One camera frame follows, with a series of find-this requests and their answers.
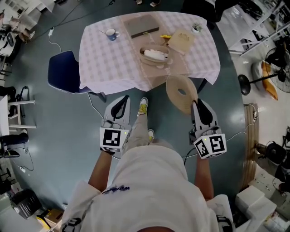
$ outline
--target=blue chair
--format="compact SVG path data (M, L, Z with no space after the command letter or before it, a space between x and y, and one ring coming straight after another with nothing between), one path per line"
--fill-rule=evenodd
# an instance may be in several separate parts
M88 87L80 89L80 82L78 61L74 58L72 51L65 51L50 58L48 84L51 87L68 93L90 93L106 102L106 95L103 92L94 93Z

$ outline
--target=beige pants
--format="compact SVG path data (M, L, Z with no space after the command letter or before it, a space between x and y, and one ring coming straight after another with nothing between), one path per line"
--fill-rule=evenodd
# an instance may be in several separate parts
M131 135L124 147L123 154L134 147L147 145L163 146L174 150L173 147L164 140L154 139L151 142L149 141L147 114L141 114L133 125Z

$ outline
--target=office chair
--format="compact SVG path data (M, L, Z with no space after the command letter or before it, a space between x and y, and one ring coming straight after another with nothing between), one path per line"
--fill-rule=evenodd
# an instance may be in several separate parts
M215 5L206 0L184 0L182 13L203 17L209 22L217 23L221 21L224 10L238 4L240 0L216 0Z
M65 51L50 58L48 84L51 87L68 93L90 93L106 102L106 95L103 92L94 93L88 87L80 89L80 82L78 61L72 51Z

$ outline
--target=yellow sneaker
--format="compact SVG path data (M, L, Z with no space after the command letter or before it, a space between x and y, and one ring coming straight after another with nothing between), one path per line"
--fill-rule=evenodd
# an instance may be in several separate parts
M140 101L140 107L138 110L138 116L140 114L146 114L147 113L147 107L148 107L148 99L146 97L143 97Z
M149 135L149 142L152 142L152 140L155 138L154 130L149 129L148 130L148 135Z

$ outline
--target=fan stand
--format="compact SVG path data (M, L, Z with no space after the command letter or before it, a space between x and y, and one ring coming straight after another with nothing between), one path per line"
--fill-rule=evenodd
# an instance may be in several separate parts
M245 75L243 75L243 74L239 75L238 76L238 80L239 80L239 83L240 83L240 88L241 88L242 94L243 95L248 95L250 93L250 91L251 91L251 84L252 83L256 83L256 82L259 82L259 81L263 81L263 80L269 79L271 77L275 77L277 75L278 75L277 73L274 73L274 74L269 75L267 77L261 77L259 79L254 80L254 81L251 81L251 82L249 81L249 79Z

